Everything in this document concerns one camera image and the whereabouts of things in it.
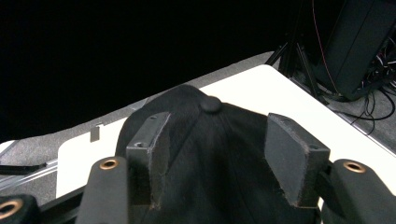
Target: gray carpet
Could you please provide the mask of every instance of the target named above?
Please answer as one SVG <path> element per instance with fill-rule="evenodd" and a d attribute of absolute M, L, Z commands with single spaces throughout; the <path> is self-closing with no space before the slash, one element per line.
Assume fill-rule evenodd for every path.
<path fill-rule="evenodd" d="M 249 68 L 253 68 L 257 65 L 264 64 L 264 62 L 271 55 L 271 52 L 260 54 L 239 63 L 231 64 L 228 67 L 222 68 L 218 71 L 212 72 L 205 76 L 196 78 L 189 81 L 187 84 L 197 88 L 201 88 L 210 83 L 219 81 L 226 77 L 233 76 Z M 64 130 L 58 133 L 52 133 L 44 136 L 32 137 L 28 139 L 22 139 L 17 142 L 10 151 L 0 158 L 1 164 L 13 164 L 13 165 L 32 165 L 39 164 L 46 161 L 51 161 L 57 158 L 58 149 L 65 141 L 79 136 L 83 133 L 90 131 L 98 123 L 108 124 L 118 119 L 128 117 L 131 113 L 136 111 L 140 106 L 154 99 L 161 93 L 150 96 L 148 99 L 144 99 L 138 103 L 128 105 L 120 110 L 114 111 L 110 114 L 102 116 L 101 118 L 94 119 L 90 122 L 80 124 L 74 128 Z M 363 99 L 353 103 L 338 103 L 335 101 L 329 101 L 329 108 L 345 111 L 351 114 L 359 115 L 362 111 L 364 103 Z M 380 117 L 387 114 L 390 111 L 389 102 L 380 92 L 375 93 L 375 117 Z M 392 116 L 390 119 L 377 121 L 375 123 L 375 130 L 371 134 L 378 142 L 381 142 L 388 148 L 396 148 L 396 139 L 393 131 L 392 124 L 395 124 L 396 117 Z M 355 122 L 362 130 L 369 132 L 372 127 L 371 121 L 358 120 Z M 37 180 L 29 182 L 27 184 L 6 189 L 1 191 L 1 195 L 19 194 L 26 193 L 36 196 L 39 204 L 47 203 L 55 199 L 56 189 L 56 173 L 41 177 Z"/>

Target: brass ring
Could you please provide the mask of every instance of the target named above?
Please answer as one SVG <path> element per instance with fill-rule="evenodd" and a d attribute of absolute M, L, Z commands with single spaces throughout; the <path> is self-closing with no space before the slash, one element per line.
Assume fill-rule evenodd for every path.
<path fill-rule="evenodd" d="M 100 163 L 99 167 L 102 170 L 111 170 L 111 169 L 115 168 L 118 165 L 119 165 L 119 161 L 114 160 L 114 159 L 110 159 L 110 160 L 103 161 L 102 163 Z"/>
<path fill-rule="evenodd" d="M 22 205 L 23 205 L 23 201 L 21 199 L 14 199 L 0 204 L 0 211 L 7 206 L 12 206 L 12 208 L 7 210 L 5 213 L 0 212 L 0 220 L 14 215 L 22 208 Z"/>
<path fill-rule="evenodd" d="M 366 172 L 366 168 L 353 161 L 344 162 L 344 167 L 355 173 L 363 174 L 364 172 Z"/>

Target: dark wall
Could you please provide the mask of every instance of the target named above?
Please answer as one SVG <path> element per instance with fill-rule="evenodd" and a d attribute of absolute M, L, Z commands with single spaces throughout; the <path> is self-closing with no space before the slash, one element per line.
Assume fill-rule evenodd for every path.
<path fill-rule="evenodd" d="M 2 1 L 0 142 L 95 119 L 283 43 L 287 1 Z"/>

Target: white table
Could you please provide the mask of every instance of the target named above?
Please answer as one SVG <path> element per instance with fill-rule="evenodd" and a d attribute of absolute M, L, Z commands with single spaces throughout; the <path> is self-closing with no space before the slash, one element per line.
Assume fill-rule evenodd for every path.
<path fill-rule="evenodd" d="M 336 116 L 273 67 L 260 65 L 201 88 L 224 103 L 268 115 L 277 113 L 297 121 L 331 150 L 331 161 L 362 162 L 379 175 L 396 195 L 396 157 Z M 101 140 L 90 134 L 64 143 L 59 149 L 57 197 L 82 187 L 94 162 L 113 156 L 125 119 L 101 128 Z"/>

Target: cap button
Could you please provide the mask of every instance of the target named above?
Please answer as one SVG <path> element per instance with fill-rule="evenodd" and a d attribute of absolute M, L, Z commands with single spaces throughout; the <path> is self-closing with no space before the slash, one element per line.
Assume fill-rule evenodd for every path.
<path fill-rule="evenodd" d="M 221 110 L 221 100 L 214 96 L 206 96 L 200 103 L 201 108 L 208 114 L 214 114 Z"/>

